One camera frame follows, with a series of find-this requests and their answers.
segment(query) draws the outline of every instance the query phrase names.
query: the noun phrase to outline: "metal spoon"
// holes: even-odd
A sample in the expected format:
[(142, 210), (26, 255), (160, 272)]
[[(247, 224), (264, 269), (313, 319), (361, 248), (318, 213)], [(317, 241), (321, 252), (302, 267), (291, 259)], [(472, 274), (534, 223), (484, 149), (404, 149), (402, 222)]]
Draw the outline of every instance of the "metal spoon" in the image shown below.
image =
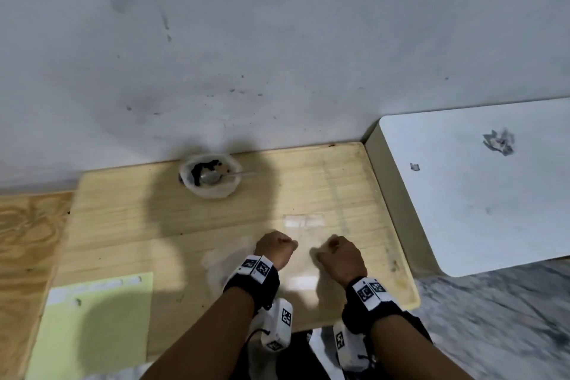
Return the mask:
[(219, 182), (222, 179), (222, 177), (225, 176), (237, 176), (237, 175), (251, 176), (254, 174), (255, 171), (240, 171), (238, 173), (221, 174), (214, 170), (200, 175), (200, 182), (205, 183), (206, 185), (215, 185), (217, 184), (217, 182)]

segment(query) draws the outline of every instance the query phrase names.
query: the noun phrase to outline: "cable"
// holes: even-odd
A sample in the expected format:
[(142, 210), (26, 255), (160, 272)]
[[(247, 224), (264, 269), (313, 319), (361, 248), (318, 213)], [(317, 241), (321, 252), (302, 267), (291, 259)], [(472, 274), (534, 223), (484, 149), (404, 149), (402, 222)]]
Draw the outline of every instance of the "cable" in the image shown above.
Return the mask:
[(264, 334), (268, 335), (269, 331), (262, 329), (261, 327), (259, 329), (255, 329), (252, 333), (250, 333), (250, 335), (247, 337), (246, 339), (246, 344), (249, 342), (249, 340), (251, 340), (253, 338), (253, 335), (255, 335), (258, 332), (263, 332)]

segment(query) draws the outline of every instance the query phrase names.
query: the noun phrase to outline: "hand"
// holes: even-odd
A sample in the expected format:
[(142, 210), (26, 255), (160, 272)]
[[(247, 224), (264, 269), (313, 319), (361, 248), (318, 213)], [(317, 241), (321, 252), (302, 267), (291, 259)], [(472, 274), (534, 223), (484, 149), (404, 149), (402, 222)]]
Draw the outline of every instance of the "hand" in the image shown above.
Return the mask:
[(273, 262), (275, 269), (281, 270), (287, 265), (293, 251), (295, 251), (298, 246), (299, 242), (291, 239), (288, 235), (280, 231), (274, 230), (257, 241), (253, 254), (256, 256), (266, 256)]
[(343, 288), (354, 278), (368, 275), (359, 249), (344, 236), (332, 235), (327, 247), (329, 252), (317, 253), (317, 260)]

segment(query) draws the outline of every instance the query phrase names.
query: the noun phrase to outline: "yellow paper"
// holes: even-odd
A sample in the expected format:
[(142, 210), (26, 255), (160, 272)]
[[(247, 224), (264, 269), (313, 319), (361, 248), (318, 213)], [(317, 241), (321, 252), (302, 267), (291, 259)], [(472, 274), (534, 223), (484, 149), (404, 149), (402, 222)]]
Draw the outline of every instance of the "yellow paper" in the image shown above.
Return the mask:
[(152, 272), (50, 290), (27, 380), (72, 380), (146, 362)]

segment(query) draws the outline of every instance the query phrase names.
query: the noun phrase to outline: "wrist strap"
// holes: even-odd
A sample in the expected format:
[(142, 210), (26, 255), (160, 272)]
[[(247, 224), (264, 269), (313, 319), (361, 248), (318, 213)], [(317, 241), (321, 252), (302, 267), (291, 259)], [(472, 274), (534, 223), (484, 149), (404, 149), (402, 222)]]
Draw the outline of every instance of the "wrist strap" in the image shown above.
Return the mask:
[(256, 315), (260, 308), (271, 308), (279, 289), (279, 273), (268, 258), (247, 256), (230, 276), (224, 291), (231, 287), (239, 287), (253, 297)]
[(369, 335), (376, 320), (394, 314), (403, 312), (375, 278), (360, 276), (346, 286), (343, 322), (352, 333)]

